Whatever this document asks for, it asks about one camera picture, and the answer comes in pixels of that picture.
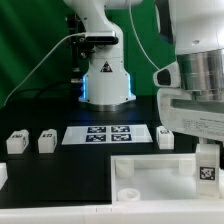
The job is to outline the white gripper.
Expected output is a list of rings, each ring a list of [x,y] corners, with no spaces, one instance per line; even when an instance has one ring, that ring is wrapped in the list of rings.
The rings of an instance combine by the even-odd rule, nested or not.
[[[161,88],[157,105],[166,129],[224,142],[224,102],[200,102],[193,100],[187,91]]]

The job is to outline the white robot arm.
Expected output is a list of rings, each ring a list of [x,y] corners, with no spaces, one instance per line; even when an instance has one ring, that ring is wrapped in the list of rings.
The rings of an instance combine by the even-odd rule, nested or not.
[[[124,69],[123,32],[105,12],[143,0],[63,0],[81,19],[93,46],[80,101],[114,109],[135,99]],[[176,59],[154,75],[166,129],[224,141],[224,0],[154,0],[158,31]]]

